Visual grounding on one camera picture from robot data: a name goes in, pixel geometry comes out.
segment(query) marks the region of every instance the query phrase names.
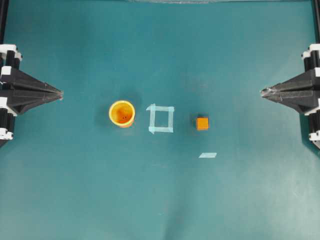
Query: yellow cup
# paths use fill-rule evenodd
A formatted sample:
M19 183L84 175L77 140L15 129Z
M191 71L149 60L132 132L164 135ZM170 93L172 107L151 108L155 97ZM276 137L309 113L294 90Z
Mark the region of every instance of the yellow cup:
M116 101L109 109L110 120L120 128L130 127L135 120L135 115L135 107L125 100Z

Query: orange cube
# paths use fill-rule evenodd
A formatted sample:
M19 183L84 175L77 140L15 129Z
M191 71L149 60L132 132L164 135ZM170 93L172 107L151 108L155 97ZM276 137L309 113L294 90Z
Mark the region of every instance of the orange cube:
M209 129L209 118L207 118L207 117L198 117L196 119L196 129L198 131L208 130Z

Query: teal table surface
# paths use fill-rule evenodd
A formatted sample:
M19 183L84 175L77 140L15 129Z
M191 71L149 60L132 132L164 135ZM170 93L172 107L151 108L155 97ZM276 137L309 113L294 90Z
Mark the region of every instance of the teal table surface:
M260 97L314 41L310 1L12 0L5 43L64 99L0 150L0 239L318 240L320 153ZM127 129L108 116L120 99ZM149 132L151 104L174 107L174 133Z

